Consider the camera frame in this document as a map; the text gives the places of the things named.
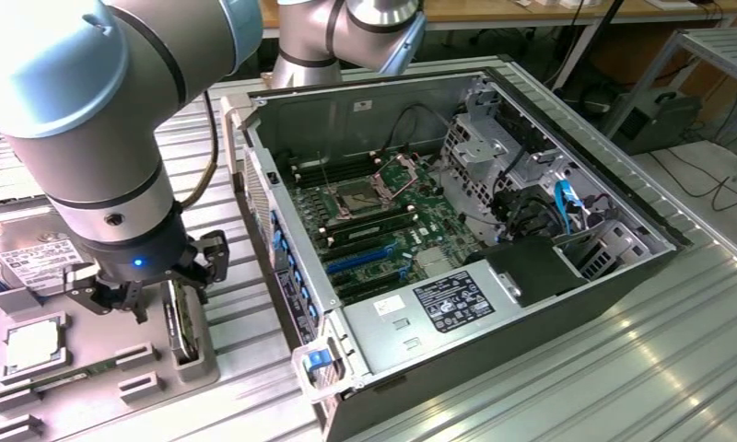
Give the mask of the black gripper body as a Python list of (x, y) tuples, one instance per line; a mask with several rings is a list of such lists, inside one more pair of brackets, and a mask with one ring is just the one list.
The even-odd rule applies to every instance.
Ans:
[(179, 202), (172, 204), (159, 225), (139, 237), (112, 242), (79, 238), (79, 242), (111, 281), (141, 281), (165, 276), (176, 266), (189, 265), (197, 253), (195, 241), (185, 232)]

